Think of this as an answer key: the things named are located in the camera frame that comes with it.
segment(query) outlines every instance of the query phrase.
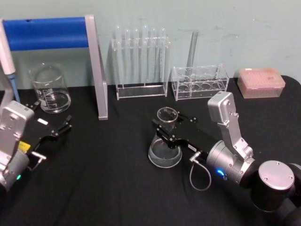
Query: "blue led light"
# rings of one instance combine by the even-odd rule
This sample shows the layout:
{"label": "blue led light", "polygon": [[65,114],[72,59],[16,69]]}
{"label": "blue led light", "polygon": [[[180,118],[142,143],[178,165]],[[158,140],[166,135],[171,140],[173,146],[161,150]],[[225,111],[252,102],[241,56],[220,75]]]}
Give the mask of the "blue led light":
{"label": "blue led light", "polygon": [[217,169],[216,172],[222,177],[225,176],[224,172],[221,169]]}

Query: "acrylic holder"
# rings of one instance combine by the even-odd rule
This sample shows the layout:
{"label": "acrylic holder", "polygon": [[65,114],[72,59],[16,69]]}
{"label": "acrylic holder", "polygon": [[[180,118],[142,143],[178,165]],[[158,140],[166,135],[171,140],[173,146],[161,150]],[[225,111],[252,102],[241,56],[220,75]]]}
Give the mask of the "acrylic holder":
{"label": "acrylic holder", "polygon": [[111,41],[117,99],[167,96],[170,42],[165,29],[142,32],[118,26]]}
{"label": "acrylic holder", "polygon": [[220,65],[173,68],[175,100],[212,97],[228,87],[229,77]]}

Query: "cable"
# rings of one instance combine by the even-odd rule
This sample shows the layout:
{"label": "cable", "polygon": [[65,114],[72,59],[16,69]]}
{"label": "cable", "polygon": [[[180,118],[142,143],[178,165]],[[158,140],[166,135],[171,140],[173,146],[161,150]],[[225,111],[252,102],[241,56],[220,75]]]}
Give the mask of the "cable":
{"label": "cable", "polygon": [[[207,187],[205,187],[205,188],[203,188],[203,189],[199,189],[199,188],[197,188],[197,187],[195,187],[195,186],[193,185],[191,176],[192,176],[192,171],[193,171],[194,163],[196,163],[197,165],[199,165],[200,167],[202,167],[202,168],[207,172],[207,174],[208,174],[208,176],[209,176],[209,184],[208,184]],[[193,165],[192,165],[191,170],[190,170],[189,181],[190,181],[191,186],[192,186],[194,189],[196,189],[196,190],[199,191],[199,192],[204,192],[204,191],[208,190],[208,188],[210,188],[210,186],[211,186],[211,181],[212,181],[212,180],[211,180],[211,174],[210,174],[209,170],[208,170],[205,166],[203,166],[201,163],[199,163],[197,160],[195,160],[195,161],[193,161]]]}

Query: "round silver cover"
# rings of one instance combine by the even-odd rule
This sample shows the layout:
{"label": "round silver cover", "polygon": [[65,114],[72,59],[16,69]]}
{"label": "round silver cover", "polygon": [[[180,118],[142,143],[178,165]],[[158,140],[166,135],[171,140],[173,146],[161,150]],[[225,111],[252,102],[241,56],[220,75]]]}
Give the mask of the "round silver cover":
{"label": "round silver cover", "polygon": [[260,179],[270,188],[287,190],[294,184],[293,171],[279,161],[266,161],[258,169]]}

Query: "pink pipette tip box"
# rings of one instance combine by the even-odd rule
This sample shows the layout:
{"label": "pink pipette tip box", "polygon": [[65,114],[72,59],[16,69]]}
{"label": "pink pipette tip box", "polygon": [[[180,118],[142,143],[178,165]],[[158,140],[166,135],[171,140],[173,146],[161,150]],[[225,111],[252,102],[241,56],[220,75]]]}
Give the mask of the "pink pipette tip box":
{"label": "pink pipette tip box", "polygon": [[279,97],[285,81],[274,68],[246,68],[239,71],[238,87],[244,98]]}

